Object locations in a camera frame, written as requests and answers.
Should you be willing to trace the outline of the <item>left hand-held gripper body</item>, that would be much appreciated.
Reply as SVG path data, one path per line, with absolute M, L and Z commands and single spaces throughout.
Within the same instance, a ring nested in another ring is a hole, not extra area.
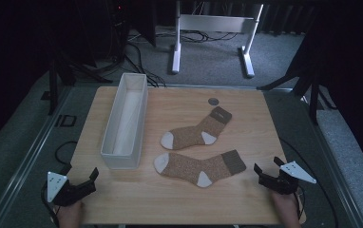
M 69 206 L 96 191 L 95 181 L 72 185 L 65 175 L 48 172 L 47 201 L 59 206 Z

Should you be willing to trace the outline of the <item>black floor bracket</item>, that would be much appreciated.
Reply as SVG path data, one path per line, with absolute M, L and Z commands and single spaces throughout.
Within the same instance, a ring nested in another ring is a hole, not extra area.
M 55 122 L 55 127 L 72 127 L 76 124 L 77 117 L 74 115 L 60 115 Z

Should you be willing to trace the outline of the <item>dark computer tower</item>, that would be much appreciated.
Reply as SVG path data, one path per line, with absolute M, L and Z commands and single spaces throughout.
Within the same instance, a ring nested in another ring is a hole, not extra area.
M 128 4 L 126 0 L 106 0 L 110 22 L 110 51 L 114 63 L 124 60 L 124 50 L 129 32 Z

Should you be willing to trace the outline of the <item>person's right hand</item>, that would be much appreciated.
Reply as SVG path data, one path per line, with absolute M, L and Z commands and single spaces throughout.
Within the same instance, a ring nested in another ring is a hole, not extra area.
M 275 191 L 270 192 L 280 221 L 285 228 L 301 228 L 297 215 L 297 203 L 294 194 L 280 195 Z

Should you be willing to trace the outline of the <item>black tripod stand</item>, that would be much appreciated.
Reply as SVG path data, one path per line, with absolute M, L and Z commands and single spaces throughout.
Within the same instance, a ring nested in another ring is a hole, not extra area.
M 73 86 L 76 82 L 75 75 L 71 69 L 72 67 L 75 67 L 76 69 L 83 72 L 86 76 L 96 80 L 97 82 L 111 83 L 111 80 L 105 79 L 87 67 L 82 66 L 59 49 L 52 48 L 48 51 L 48 56 L 49 115 L 51 115 L 58 106 L 58 78 L 61 78 L 61 81 L 65 86 Z
M 297 77 L 292 93 L 296 97 L 302 97 L 311 89 L 309 117 L 313 124 L 318 125 L 316 111 L 322 78 L 321 69 L 332 39 L 332 35 L 307 33 L 286 73 L 270 84 L 258 86 L 258 90 L 269 91 Z

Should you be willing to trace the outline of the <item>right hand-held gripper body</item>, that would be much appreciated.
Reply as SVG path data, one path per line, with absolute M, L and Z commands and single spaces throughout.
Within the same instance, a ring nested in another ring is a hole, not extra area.
M 272 177 L 263 172 L 262 177 L 258 178 L 260 185 L 281 195 L 295 193 L 300 181 L 307 181 L 313 184 L 317 183 L 317 180 L 295 161 L 285 162 L 284 165 L 280 166 L 277 177 Z

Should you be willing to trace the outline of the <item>person's left hand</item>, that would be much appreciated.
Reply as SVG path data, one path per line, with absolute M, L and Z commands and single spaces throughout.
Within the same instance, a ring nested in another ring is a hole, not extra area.
M 60 228 L 80 228 L 83 203 L 78 200 L 69 206 L 56 206 L 56 217 Z

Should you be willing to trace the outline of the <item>white metal stand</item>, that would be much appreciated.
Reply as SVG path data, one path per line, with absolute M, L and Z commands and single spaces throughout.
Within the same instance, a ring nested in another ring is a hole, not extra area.
M 242 65 L 244 66 L 246 75 L 250 78 L 254 77 L 255 71 L 251 61 L 250 49 L 258 28 L 263 4 L 255 4 L 254 9 L 253 17 L 182 14 L 181 1 L 177 0 L 175 10 L 176 42 L 173 51 L 172 72 L 175 74 L 180 72 L 182 30 L 219 31 L 246 33 L 248 35 L 246 44 L 240 48 L 240 56 L 242 57 Z

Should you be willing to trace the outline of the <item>brown sock with white toe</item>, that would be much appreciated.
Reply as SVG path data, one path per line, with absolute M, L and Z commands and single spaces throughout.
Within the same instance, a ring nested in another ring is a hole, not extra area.
M 165 132 L 161 138 L 161 146 L 169 150 L 180 150 L 195 145 L 213 144 L 231 119 L 230 112 L 217 106 L 197 125 Z
M 246 170 L 237 150 L 198 160 L 181 154 L 163 153 L 154 162 L 155 170 L 162 176 L 189 181 L 200 188 L 232 177 Z

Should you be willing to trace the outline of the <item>white fabric storage box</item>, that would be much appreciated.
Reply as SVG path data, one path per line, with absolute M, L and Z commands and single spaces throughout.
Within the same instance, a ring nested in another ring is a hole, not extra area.
M 145 74 L 124 73 L 106 125 L 101 156 L 110 169 L 136 169 L 143 147 L 148 100 Z

